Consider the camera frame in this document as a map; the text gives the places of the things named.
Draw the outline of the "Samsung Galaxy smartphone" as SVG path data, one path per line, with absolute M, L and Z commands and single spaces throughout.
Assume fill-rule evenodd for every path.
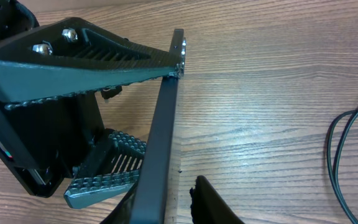
M 162 79 L 130 224 L 164 222 L 179 81 L 175 77 Z

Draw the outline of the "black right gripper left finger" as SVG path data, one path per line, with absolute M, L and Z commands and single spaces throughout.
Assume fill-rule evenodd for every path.
M 126 224 L 129 223 L 135 199 L 138 182 L 125 194 L 115 209 L 100 224 Z

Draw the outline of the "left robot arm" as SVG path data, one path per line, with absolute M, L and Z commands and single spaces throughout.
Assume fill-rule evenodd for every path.
M 104 126 L 95 94 L 178 80 L 184 31 L 169 51 L 131 42 L 82 18 L 41 26 L 18 1 L 0 1 L 0 160 L 23 188 L 85 208 L 135 187 L 145 141 Z

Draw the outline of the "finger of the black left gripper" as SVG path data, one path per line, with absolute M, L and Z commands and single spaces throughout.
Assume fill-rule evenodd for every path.
M 181 76 L 181 53 L 128 41 L 79 17 L 0 40 L 0 102 L 8 109 Z

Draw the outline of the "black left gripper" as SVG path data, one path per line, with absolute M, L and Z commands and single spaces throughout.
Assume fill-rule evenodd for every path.
M 29 100 L 0 100 L 0 159 L 30 195 L 48 198 L 73 178 L 64 199 L 82 209 L 138 181 L 147 143 L 104 127 L 94 94 L 108 85 L 95 78 L 33 78 L 12 87 Z

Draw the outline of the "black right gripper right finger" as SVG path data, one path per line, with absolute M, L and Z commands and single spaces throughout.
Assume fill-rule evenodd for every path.
M 197 176 L 195 187 L 190 189 L 190 196 L 194 224 L 244 224 L 205 176 Z

